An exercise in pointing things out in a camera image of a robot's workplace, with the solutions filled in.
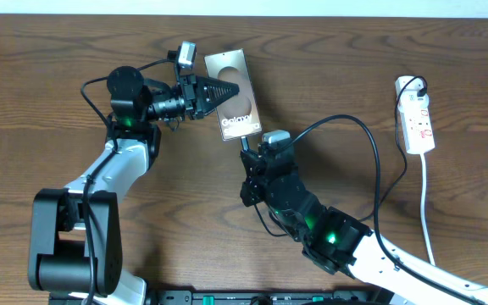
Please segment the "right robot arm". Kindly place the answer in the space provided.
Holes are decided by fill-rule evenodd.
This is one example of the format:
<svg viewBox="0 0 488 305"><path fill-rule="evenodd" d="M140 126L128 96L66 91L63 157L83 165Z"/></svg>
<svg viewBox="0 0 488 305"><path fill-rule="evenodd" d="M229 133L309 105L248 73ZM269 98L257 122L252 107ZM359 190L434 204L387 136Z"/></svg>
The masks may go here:
<svg viewBox="0 0 488 305"><path fill-rule="evenodd" d="M306 189L291 150L274 157L241 151L241 199L264 202L277 225L325 272L385 288L414 304L488 304L488 286L450 274L405 252L347 213L327 208Z"/></svg>

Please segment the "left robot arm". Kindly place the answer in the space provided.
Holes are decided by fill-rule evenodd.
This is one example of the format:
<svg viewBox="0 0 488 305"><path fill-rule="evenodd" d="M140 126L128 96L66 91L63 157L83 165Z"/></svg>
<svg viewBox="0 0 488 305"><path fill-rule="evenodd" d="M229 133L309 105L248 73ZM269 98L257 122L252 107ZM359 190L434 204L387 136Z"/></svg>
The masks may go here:
<svg viewBox="0 0 488 305"><path fill-rule="evenodd" d="M157 123L202 119L236 96L237 84L177 75L175 86L121 66L102 78L113 112L101 120L105 147L77 179L33 201L28 281L54 302L146 304L147 283L123 269L119 203L156 160Z"/></svg>

